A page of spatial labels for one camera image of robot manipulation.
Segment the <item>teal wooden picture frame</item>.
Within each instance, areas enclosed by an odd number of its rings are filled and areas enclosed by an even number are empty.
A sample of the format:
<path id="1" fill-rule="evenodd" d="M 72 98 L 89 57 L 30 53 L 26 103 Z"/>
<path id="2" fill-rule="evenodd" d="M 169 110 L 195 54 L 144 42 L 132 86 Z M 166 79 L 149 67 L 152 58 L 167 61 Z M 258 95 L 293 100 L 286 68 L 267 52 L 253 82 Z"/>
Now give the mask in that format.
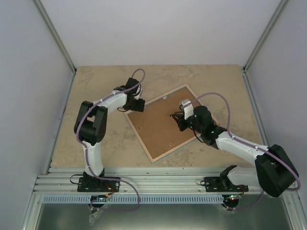
<path id="1" fill-rule="evenodd" d="M 147 101 L 143 112 L 124 113 L 150 162 L 154 163 L 196 139 L 188 129 L 181 132 L 171 117 L 179 111 L 182 100 L 192 101 L 196 97 L 192 89 L 184 84 Z"/>

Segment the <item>yellow handled screwdriver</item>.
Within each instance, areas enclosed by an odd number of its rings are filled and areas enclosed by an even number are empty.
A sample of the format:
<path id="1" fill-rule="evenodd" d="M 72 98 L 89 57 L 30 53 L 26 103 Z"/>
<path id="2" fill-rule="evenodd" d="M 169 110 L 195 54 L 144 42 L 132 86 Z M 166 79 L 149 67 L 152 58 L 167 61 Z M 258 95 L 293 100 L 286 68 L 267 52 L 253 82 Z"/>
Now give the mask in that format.
<path id="1" fill-rule="evenodd" d="M 170 115 L 170 117 L 176 117 L 176 118 L 181 118 L 182 116 L 184 116 L 183 111 L 176 111 Z"/>

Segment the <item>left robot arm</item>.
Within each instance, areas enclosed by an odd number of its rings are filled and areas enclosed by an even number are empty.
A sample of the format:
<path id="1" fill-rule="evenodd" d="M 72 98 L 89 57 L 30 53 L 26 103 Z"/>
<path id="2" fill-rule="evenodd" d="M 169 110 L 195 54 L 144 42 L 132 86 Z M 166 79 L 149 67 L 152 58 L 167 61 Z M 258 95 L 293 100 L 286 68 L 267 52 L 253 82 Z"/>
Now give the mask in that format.
<path id="1" fill-rule="evenodd" d="M 74 125 L 77 141 L 82 145 L 85 169 L 77 183 L 78 192 L 118 192 L 121 178 L 106 177 L 101 160 L 101 142 L 106 134 L 107 117 L 119 108 L 125 111 L 144 111 L 145 100 L 140 98 L 141 82 L 128 78 L 125 85 L 98 101 L 82 102 Z"/>

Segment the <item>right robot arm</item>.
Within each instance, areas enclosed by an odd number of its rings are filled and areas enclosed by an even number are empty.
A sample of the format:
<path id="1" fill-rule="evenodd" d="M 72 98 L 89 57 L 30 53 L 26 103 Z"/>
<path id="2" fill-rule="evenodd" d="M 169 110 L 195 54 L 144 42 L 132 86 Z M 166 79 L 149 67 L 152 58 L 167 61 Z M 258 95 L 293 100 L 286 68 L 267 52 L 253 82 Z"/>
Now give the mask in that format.
<path id="1" fill-rule="evenodd" d="M 255 186 L 270 196 L 279 197 L 298 182 L 299 174 L 281 146 L 257 145 L 230 134 L 217 125 L 207 107 L 190 105 L 171 117 L 181 132 L 190 129 L 200 142 L 235 154 L 252 164 L 251 168 L 231 165 L 218 177 L 205 177 L 202 184 L 208 192 L 247 191 L 248 186 Z"/>

